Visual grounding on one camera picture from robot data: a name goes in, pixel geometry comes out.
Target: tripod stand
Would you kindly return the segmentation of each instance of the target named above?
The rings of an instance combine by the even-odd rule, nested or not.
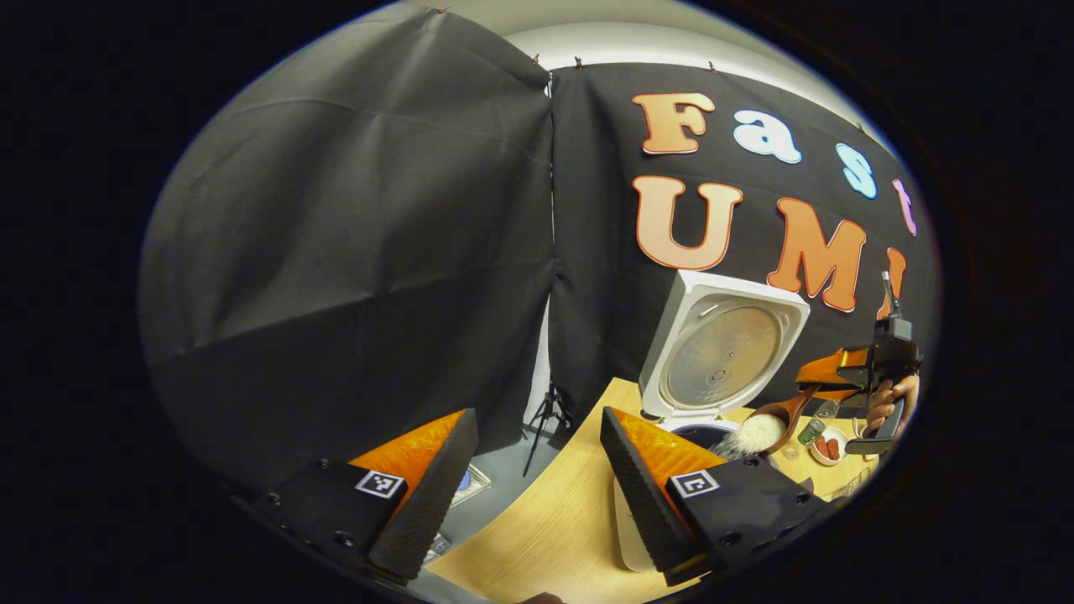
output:
[[[529,448],[529,457],[526,459],[526,466],[522,471],[522,476],[525,476],[529,472],[529,463],[534,460],[534,454],[537,452],[537,443],[540,442],[540,435],[545,432],[545,426],[548,423],[550,418],[556,418],[564,428],[570,428],[571,419],[570,414],[563,408],[563,399],[560,398],[558,392],[555,391],[555,385],[551,382],[548,383],[548,392],[545,393],[545,400],[541,401],[540,407],[537,408],[537,413],[534,414],[533,419],[529,420],[527,426],[533,426],[534,421],[540,419],[540,423],[537,425],[537,434],[534,436],[533,447]]]

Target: small bowl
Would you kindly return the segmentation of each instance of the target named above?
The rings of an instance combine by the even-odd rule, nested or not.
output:
[[[817,460],[817,462],[822,465],[836,465],[846,459],[846,442],[850,441],[850,438],[846,437],[846,434],[843,434],[842,430],[829,426],[824,429],[824,432],[821,432],[821,436],[824,436],[825,442],[829,438],[836,440],[836,443],[839,445],[839,459],[836,461],[828,459],[821,452],[819,449],[816,448],[816,443],[810,443],[809,452],[813,454],[813,459]]]

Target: wooden table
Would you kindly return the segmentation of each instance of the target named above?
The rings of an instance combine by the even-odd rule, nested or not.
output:
[[[426,569],[497,604],[517,604],[541,592],[554,593],[568,604],[636,604],[696,583],[668,588],[661,573],[635,573],[623,564],[613,475],[599,440],[606,406],[637,415],[641,411],[637,384],[613,379],[533,485],[480,532]],[[750,409],[739,409],[726,417],[740,421],[749,414]],[[853,437],[850,422],[837,420],[836,425]],[[876,463],[853,456],[828,468],[804,447],[794,461],[782,452],[775,455],[780,469],[792,479],[812,477],[819,495],[843,487]]]

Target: rice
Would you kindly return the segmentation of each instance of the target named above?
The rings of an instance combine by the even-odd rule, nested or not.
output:
[[[737,431],[728,434],[711,450],[731,461],[771,447],[786,430],[787,425],[774,415],[755,415],[743,421]]]

